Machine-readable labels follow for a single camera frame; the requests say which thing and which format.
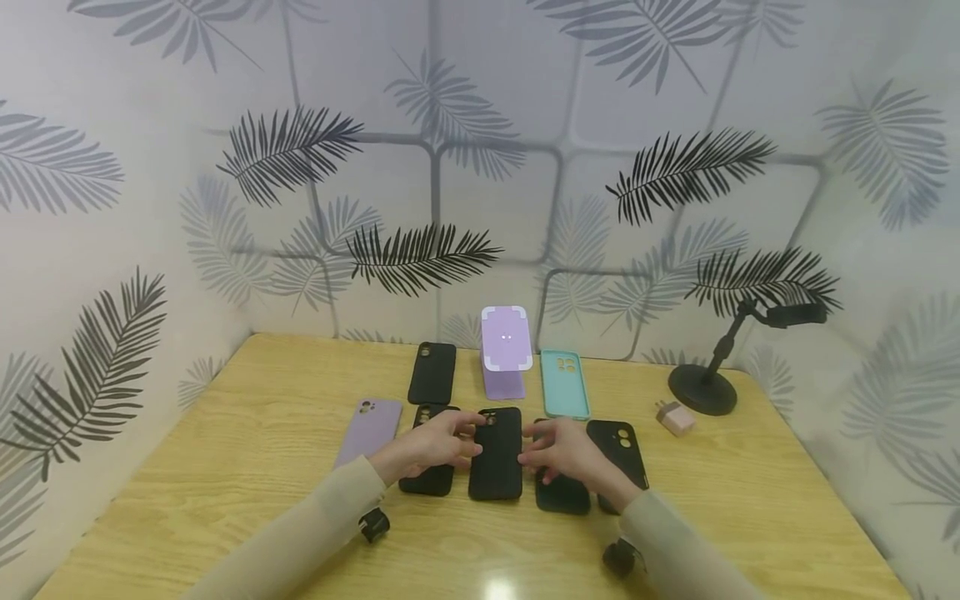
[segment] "table surface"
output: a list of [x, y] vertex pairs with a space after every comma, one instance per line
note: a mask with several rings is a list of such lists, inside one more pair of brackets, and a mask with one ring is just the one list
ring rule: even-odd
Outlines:
[[[330, 472], [358, 399], [405, 399], [415, 346], [251, 337], [73, 549], [36, 600], [176, 598]], [[626, 420], [660, 490], [771, 598], [908, 598], [754, 380], [725, 372], [740, 402], [674, 438], [654, 419], [669, 367], [585, 359], [593, 416]], [[540, 363], [527, 397], [494, 402], [475, 350], [457, 352], [453, 404], [543, 416]], [[414, 406], [404, 402], [398, 432]], [[616, 519], [474, 502], [466, 473], [443, 498], [387, 492], [392, 528], [357, 536], [298, 598], [653, 598], [601, 562]]]

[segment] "beige sleeve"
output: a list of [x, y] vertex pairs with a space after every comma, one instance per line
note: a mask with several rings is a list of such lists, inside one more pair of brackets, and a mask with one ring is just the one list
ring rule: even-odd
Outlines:
[[383, 481], [365, 457], [334, 470], [317, 488], [213, 567], [182, 600], [275, 600], [359, 532], [382, 499]]
[[620, 527], [643, 557], [647, 580], [660, 600], [763, 597], [656, 492], [644, 492], [631, 502]]

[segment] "mint green phone case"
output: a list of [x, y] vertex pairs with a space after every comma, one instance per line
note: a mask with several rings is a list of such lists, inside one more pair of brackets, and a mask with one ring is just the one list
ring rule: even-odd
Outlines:
[[566, 350], [542, 350], [543, 409], [548, 417], [590, 418], [587, 385], [580, 370], [580, 356]]

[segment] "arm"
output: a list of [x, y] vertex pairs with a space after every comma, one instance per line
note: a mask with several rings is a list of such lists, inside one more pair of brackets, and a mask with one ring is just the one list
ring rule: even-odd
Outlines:
[[606, 496], [620, 512], [624, 537], [643, 557], [647, 579], [661, 600], [754, 600], [756, 588], [697, 535], [656, 492], [643, 492], [607, 460], [583, 426], [569, 419], [545, 420], [524, 428], [539, 439], [518, 460], [547, 467], [543, 483], [558, 474], [578, 479]]
[[181, 600], [284, 598], [359, 531], [357, 521], [401, 477], [436, 465], [469, 467], [482, 448], [471, 439], [484, 418], [445, 411], [367, 458], [323, 480], [302, 502], [231, 552]]

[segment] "leaf pattern wallpaper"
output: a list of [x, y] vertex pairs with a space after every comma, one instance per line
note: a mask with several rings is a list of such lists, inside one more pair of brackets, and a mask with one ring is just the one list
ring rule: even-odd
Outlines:
[[199, 418], [251, 331], [478, 348], [509, 302], [538, 349], [706, 364], [746, 298], [829, 311], [729, 366], [914, 597], [960, 597], [953, 3], [10, 2], [14, 600], [119, 491], [72, 482]]

